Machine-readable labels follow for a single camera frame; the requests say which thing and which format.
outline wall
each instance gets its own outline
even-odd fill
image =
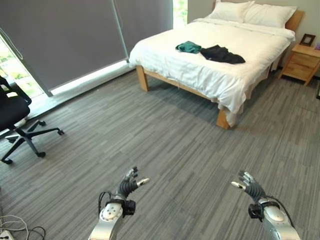
[[[215,0],[188,0],[188,22],[197,18],[203,18],[212,12]],[[228,2],[243,3],[245,0],[228,0]],[[270,4],[279,6],[297,6],[299,10],[305,12],[305,16],[296,32],[296,42],[290,46],[292,48],[299,43],[304,34],[316,35],[313,45],[320,43],[320,0],[256,0],[257,4]]]

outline wooden nightstand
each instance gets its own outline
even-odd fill
[[[282,75],[293,77],[305,81],[305,86],[309,84],[315,73],[320,67],[320,50],[315,50],[312,46],[297,44],[281,71]]]

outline glass door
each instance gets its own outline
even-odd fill
[[[9,81],[15,81],[30,98],[44,94],[2,37],[0,37],[0,75]]]
[[[173,0],[173,28],[181,28],[188,23],[188,0]]]

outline pillowcase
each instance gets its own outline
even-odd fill
[[[296,10],[296,6],[253,4],[245,13],[244,22],[246,24],[285,28],[286,22],[292,17]]]
[[[243,23],[246,11],[253,4],[254,1],[244,3],[217,1],[213,12],[208,16],[208,18]]]

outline drawer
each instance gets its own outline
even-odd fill
[[[308,56],[301,53],[294,52],[290,63],[305,66],[311,69],[314,69],[320,61],[320,58],[315,56]]]
[[[301,80],[307,80],[310,74],[313,72],[313,68],[297,64],[295,62],[290,61],[283,71],[284,75],[288,75],[291,77],[295,77]]]

